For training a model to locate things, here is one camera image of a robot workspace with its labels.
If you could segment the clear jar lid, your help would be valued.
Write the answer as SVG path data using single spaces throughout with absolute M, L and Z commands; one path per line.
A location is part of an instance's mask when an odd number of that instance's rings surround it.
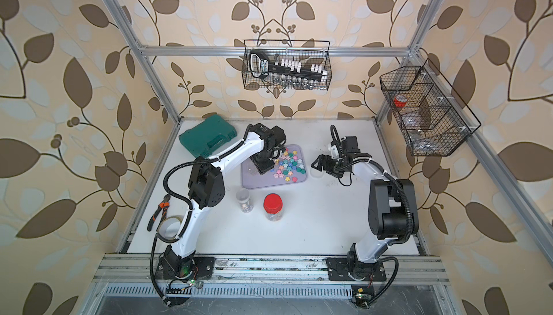
M 325 175 L 325 172 L 316 168 L 310 168 L 310 176 L 314 179 L 321 179 Z

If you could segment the red lidded clear jar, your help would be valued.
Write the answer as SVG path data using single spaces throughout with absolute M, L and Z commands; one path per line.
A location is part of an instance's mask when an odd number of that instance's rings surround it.
M 275 193 L 267 195 L 264 199 L 264 210 L 268 220 L 279 221 L 282 218 L 282 198 Z

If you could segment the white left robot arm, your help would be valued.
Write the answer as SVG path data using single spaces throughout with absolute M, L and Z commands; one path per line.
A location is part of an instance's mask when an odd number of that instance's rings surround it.
M 200 267 L 194 261 L 200 231 L 210 210 L 225 197 L 225 175 L 246 160 L 254 163 L 259 174 L 269 172 L 274 160 L 284 152 L 286 141 L 285 131 L 279 126 L 269 128 L 263 124 L 249 124 L 243 137 L 223 152 L 182 163 L 165 174 L 163 187 L 166 194 L 187 204 L 186 215 L 175 234 L 168 236 L 158 229 L 150 252 L 151 283 L 168 308 L 175 305 L 176 299 L 159 286 L 157 269 L 161 267 L 171 283 L 180 281 L 187 289 L 194 286 L 200 273 Z M 169 180 L 176 172 L 188 167 L 191 173 L 185 196 L 173 191 Z

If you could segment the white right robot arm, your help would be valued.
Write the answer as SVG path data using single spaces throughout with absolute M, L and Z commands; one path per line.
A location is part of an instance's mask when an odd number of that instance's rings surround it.
M 367 153 L 337 158 L 319 155 L 311 168 L 338 179 L 349 173 L 370 187 L 367 214 L 370 230 L 351 246 L 346 258 L 328 258 L 329 278 L 362 281 L 377 276 L 384 280 L 384 253 L 394 245 L 406 243 L 418 232 L 413 183 L 395 178 Z

